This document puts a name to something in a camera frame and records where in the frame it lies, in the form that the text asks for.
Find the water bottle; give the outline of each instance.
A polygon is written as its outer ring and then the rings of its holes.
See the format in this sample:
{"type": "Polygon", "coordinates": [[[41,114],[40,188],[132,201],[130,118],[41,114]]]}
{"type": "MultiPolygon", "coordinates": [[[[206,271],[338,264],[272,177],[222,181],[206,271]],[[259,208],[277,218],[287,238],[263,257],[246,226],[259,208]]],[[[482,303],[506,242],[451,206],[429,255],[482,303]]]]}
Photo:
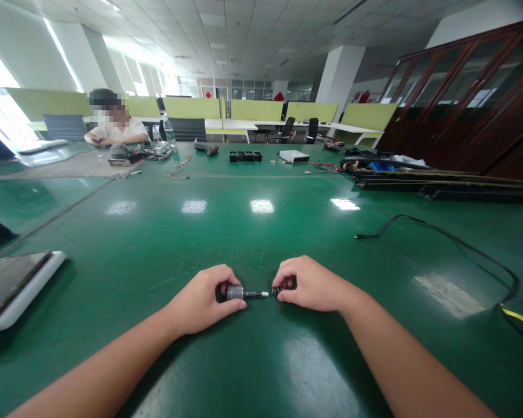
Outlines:
{"type": "Polygon", "coordinates": [[[175,142],[173,125],[166,115],[163,115],[163,129],[164,129],[164,134],[167,137],[167,141],[175,142]]]}

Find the hand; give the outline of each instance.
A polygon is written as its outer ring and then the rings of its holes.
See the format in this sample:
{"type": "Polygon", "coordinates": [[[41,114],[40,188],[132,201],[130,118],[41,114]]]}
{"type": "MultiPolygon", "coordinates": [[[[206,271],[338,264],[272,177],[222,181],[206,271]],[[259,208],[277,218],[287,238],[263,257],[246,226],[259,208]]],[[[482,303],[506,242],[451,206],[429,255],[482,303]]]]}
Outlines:
{"type": "Polygon", "coordinates": [[[245,309],[246,302],[242,299],[222,303],[215,299],[216,288],[220,287],[221,294],[226,296],[229,284],[239,285],[240,282],[226,264],[202,270],[190,280],[163,308],[177,335],[198,333],[228,315],[245,309]]]}
{"type": "Polygon", "coordinates": [[[277,299],[315,311],[343,313],[364,294],[307,255],[283,261],[272,286],[292,287],[292,276],[296,276],[296,289],[282,290],[277,299]]]}

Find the window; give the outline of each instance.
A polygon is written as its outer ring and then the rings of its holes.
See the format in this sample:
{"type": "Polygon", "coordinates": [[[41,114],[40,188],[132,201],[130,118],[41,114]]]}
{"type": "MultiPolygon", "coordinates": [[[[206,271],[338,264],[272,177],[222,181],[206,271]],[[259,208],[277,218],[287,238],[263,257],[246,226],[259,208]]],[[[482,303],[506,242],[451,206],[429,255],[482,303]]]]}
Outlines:
{"type": "Polygon", "coordinates": [[[291,102],[309,102],[312,84],[290,81],[286,89],[286,99],[291,102]]]}

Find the office chair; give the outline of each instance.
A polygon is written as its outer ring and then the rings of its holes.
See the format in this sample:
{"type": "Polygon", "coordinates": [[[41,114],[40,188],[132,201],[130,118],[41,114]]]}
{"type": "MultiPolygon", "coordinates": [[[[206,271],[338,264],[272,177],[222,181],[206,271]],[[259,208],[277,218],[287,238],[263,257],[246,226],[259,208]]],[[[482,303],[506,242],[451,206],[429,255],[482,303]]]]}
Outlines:
{"type": "Polygon", "coordinates": [[[82,115],[43,115],[49,140],[85,140],[87,133],[82,115]]]}
{"type": "Polygon", "coordinates": [[[285,123],[285,126],[283,127],[282,132],[265,135],[264,139],[266,140],[266,143],[270,143],[270,141],[272,141],[272,140],[275,140],[275,141],[279,140],[279,143],[288,143],[291,136],[294,135],[294,131],[292,129],[294,124],[295,124],[295,118],[293,118],[293,117],[288,118],[286,120],[286,123],[285,123]]]}
{"type": "Polygon", "coordinates": [[[318,134],[318,126],[320,121],[318,118],[310,118],[308,121],[308,133],[306,134],[306,143],[313,144],[315,141],[326,142],[328,139],[333,142],[333,138],[330,136],[318,134]]]}
{"type": "MultiPolygon", "coordinates": [[[[205,119],[169,118],[169,120],[173,126],[174,139],[177,141],[193,142],[197,138],[198,142],[207,142],[205,119]]],[[[167,140],[162,120],[159,125],[159,134],[163,140],[167,140]]]]}

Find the yellow-green partition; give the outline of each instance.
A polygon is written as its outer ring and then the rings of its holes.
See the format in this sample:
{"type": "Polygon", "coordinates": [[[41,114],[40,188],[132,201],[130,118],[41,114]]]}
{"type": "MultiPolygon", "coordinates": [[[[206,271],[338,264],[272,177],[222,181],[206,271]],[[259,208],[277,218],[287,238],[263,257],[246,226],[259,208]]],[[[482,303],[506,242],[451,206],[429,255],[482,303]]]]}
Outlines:
{"type": "Polygon", "coordinates": [[[219,96],[219,112],[221,112],[221,126],[225,126],[225,120],[227,120],[227,100],[223,96],[219,96]]]}
{"type": "Polygon", "coordinates": [[[44,114],[93,116],[93,109],[83,93],[11,87],[6,90],[31,122],[42,121],[44,114]]]}
{"type": "Polygon", "coordinates": [[[123,96],[126,99],[126,109],[130,116],[161,117],[157,98],[149,96],[123,96]]]}
{"type": "Polygon", "coordinates": [[[283,102],[231,100],[231,116],[236,120],[280,121],[283,102]]]}
{"type": "Polygon", "coordinates": [[[319,122],[333,122],[338,107],[337,103],[289,102],[286,117],[293,117],[296,122],[307,121],[313,117],[317,117],[319,122]]]}
{"type": "Polygon", "coordinates": [[[341,123],[384,131],[395,109],[397,103],[351,103],[345,109],[341,123]]]}
{"type": "Polygon", "coordinates": [[[221,111],[218,100],[183,97],[163,98],[168,117],[190,119],[219,119],[221,111]]]}

